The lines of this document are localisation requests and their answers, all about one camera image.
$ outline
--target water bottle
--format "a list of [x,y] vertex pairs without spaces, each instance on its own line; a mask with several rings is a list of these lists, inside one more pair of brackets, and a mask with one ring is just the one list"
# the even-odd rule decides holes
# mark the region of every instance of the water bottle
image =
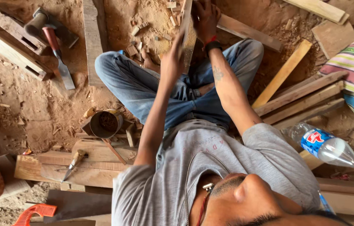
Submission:
[[343,139],[304,122],[295,124],[289,130],[288,135],[321,161],[336,166],[354,168],[354,151]]

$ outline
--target blue jeans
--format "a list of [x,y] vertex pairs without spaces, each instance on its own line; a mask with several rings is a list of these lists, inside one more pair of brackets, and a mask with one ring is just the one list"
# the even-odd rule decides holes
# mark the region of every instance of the blue jeans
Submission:
[[[223,52],[247,92],[263,57],[260,42],[245,39]],[[117,52],[101,54],[95,61],[96,73],[109,90],[145,124],[159,85],[160,75],[142,68]],[[214,82],[210,60],[190,67],[177,80],[169,99],[164,130],[190,119],[204,119],[228,130],[231,121],[223,110],[215,87],[200,96],[198,88]]]

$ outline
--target black wristband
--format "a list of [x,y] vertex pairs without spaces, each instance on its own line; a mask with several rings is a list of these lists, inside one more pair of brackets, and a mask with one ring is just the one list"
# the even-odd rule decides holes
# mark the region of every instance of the black wristband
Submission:
[[222,47],[220,46],[220,42],[219,41],[211,41],[210,43],[208,43],[206,46],[205,46],[205,52],[206,52],[206,55],[209,57],[209,51],[211,49],[214,49],[214,48],[219,48],[220,50],[223,51]]

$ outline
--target gray t-shirt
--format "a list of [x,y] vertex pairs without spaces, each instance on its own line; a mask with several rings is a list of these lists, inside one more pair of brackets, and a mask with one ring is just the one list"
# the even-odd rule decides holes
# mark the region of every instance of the gray t-shirt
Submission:
[[[113,180],[112,225],[186,225],[184,187],[193,155],[205,151],[215,155],[230,172],[255,173],[275,192],[304,208],[318,208],[319,184],[300,155],[280,132],[257,124],[244,132],[244,145],[215,124],[205,120],[186,121],[163,140],[162,164],[133,166]],[[198,153],[187,182],[188,209],[194,201],[201,175],[228,172],[212,156]]]

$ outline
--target silver necklace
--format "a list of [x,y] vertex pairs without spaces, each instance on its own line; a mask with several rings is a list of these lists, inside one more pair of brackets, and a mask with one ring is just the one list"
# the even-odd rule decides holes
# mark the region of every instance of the silver necklace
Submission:
[[191,167],[191,163],[194,159],[194,157],[198,154],[198,153],[205,153],[205,154],[208,154],[212,157],[214,157],[220,164],[222,164],[222,166],[226,169],[226,171],[228,173],[230,173],[230,170],[223,164],[223,162],[221,162],[216,156],[212,155],[211,153],[208,153],[208,152],[204,152],[204,151],[198,151],[194,154],[194,156],[191,158],[190,160],[190,164],[188,165],[188,170],[187,170],[187,177],[185,178],[185,185],[184,185],[184,202],[185,202],[185,214],[186,214],[186,217],[187,217],[187,226],[190,226],[190,219],[189,219],[189,212],[188,212],[188,199],[187,199],[187,182],[188,182],[188,175],[189,175],[189,172],[190,172],[190,167]]

